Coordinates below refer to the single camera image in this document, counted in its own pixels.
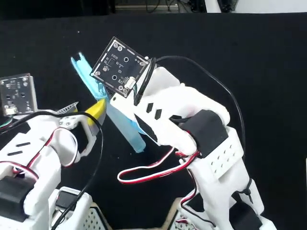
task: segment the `black table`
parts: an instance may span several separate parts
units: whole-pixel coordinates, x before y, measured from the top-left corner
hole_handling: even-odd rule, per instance
[[[246,166],[278,230],[306,226],[307,14],[174,14],[11,21],[0,23],[0,76],[31,72],[39,108],[94,103],[70,64],[82,51],[91,64],[112,36],[143,55],[194,59],[235,94],[246,123]],[[224,104],[231,124],[237,114],[227,94],[186,63],[165,66],[187,85]],[[115,229],[161,226],[175,197],[192,189],[186,172],[122,185],[117,173],[157,160],[167,150],[146,139],[146,152],[132,148],[107,118],[104,162],[89,190]],[[98,158],[93,153],[64,170],[62,185],[81,189]],[[176,165],[175,157],[164,168]]]

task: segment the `circuit board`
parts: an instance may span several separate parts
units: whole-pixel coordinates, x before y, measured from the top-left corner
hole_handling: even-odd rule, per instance
[[[128,97],[131,88],[126,84],[129,79],[138,81],[149,62],[129,46],[113,37],[95,64],[91,76],[106,88]]]
[[[34,81],[29,73],[0,78],[0,98],[4,116],[37,111]]]

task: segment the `perforated plate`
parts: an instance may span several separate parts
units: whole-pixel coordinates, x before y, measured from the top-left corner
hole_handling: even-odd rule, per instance
[[[107,230],[106,224],[97,207],[90,207],[88,215],[84,220],[82,230]]]

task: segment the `black cable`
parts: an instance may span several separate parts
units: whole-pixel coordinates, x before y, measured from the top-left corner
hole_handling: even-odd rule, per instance
[[[147,12],[147,13],[153,13],[153,12],[158,8],[158,6],[160,5],[160,1],[161,1],[161,0],[158,0],[158,3],[157,3],[157,5],[155,6],[155,8],[153,8],[153,9],[150,11],[150,10],[148,10],[148,2],[147,2],[147,0],[145,0],[146,12]]]
[[[178,3],[181,3],[182,7],[187,13],[189,12],[188,9],[185,7],[184,2],[182,2],[181,0],[178,0]]]
[[[168,5],[168,4],[167,4],[167,0],[165,0],[166,6],[167,6],[167,11],[171,12],[170,6],[173,4],[174,1],[175,1],[175,0],[172,0],[172,1],[169,3],[169,5]]]
[[[245,153],[246,140],[245,140],[244,120],[243,120],[243,115],[242,115],[241,109],[239,107],[239,104],[238,104],[235,96],[233,95],[233,93],[220,80],[218,80],[215,76],[213,76],[208,70],[206,70],[204,67],[202,67],[200,64],[198,64],[196,61],[194,61],[194,60],[192,60],[192,59],[190,59],[188,57],[183,57],[183,56],[164,56],[164,57],[158,58],[156,60],[156,63],[158,63],[158,62],[160,62],[162,60],[166,60],[166,59],[175,59],[175,60],[185,60],[185,61],[188,61],[189,63],[191,63],[194,66],[198,67],[203,73],[207,74],[211,79],[213,79],[216,83],[218,83],[220,86],[222,86],[224,90],[226,90],[226,92],[230,95],[231,99],[235,103],[236,109],[238,111],[238,115],[239,115],[239,119],[240,119],[240,123],[241,123],[242,148],[243,148],[243,151]]]
[[[195,180],[194,174],[192,173],[192,170],[191,170],[191,169],[187,169],[187,170],[188,170],[188,172],[189,172],[189,174],[190,174],[190,176],[191,176],[191,178],[192,178],[192,180],[193,180],[193,184],[194,184],[194,193],[196,194],[196,192],[197,192],[197,184],[196,184],[196,180]],[[204,218],[202,218],[201,216],[199,216],[198,214],[196,214],[196,213],[190,211],[188,208],[186,208],[185,205],[184,205],[184,202],[183,202],[183,203],[180,203],[180,206],[181,206],[182,209],[186,210],[188,213],[190,213],[190,214],[192,214],[192,215],[198,217],[199,219],[201,219],[201,220],[204,221],[204,222],[207,222],[207,223],[212,224],[214,228],[216,227],[216,224],[214,224],[211,220],[204,219]]]
[[[72,209],[72,207],[74,207],[76,205],[76,203],[79,201],[79,199],[83,196],[83,194],[85,193],[85,191],[89,188],[89,186],[93,183],[94,178],[98,172],[100,163],[102,161],[102,147],[103,147],[103,134],[102,134],[102,129],[101,129],[101,125],[100,123],[97,121],[96,118],[94,118],[92,115],[86,113],[86,112],[75,112],[75,113],[67,113],[67,114],[54,114],[51,112],[47,112],[47,111],[39,111],[39,112],[35,112],[32,114],[29,114],[28,116],[17,120],[16,122],[10,124],[9,126],[5,127],[3,130],[0,131],[0,135],[18,127],[19,125],[22,125],[23,123],[25,123],[26,121],[40,116],[40,115],[49,115],[49,116],[54,116],[54,117],[67,117],[67,116],[75,116],[75,115],[84,115],[88,118],[90,118],[98,127],[99,132],[101,133],[101,149],[100,149],[100,156],[98,159],[98,163],[97,166],[93,172],[93,174],[91,175],[91,178],[88,180],[87,184],[84,186],[84,188],[80,191],[80,193],[76,196],[76,198],[74,199],[74,201],[71,202],[71,204],[67,207],[67,209],[65,209],[65,211],[60,215],[60,217],[57,219],[57,221],[55,222],[55,224],[52,226],[51,230],[55,230],[57,228],[57,226],[61,223],[61,221],[65,218],[65,216],[67,215],[67,213]]]
[[[144,81],[142,82],[142,85],[139,89],[139,91],[137,92],[135,98],[134,98],[134,105],[137,106],[140,103],[141,98],[143,97],[144,91],[149,83],[150,78],[152,77],[153,74],[153,70],[156,64],[156,58],[153,57],[150,64],[149,64],[149,69],[146,73],[146,76],[144,78]]]
[[[169,118],[172,122],[174,123],[185,123],[187,122],[191,117],[185,117],[185,118],[179,118],[179,119],[174,119],[174,118]]]
[[[177,0],[178,13],[180,13],[179,0]]]

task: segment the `white wall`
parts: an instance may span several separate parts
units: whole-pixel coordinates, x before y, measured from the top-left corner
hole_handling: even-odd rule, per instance
[[[307,0],[239,0],[237,13],[307,12]]]

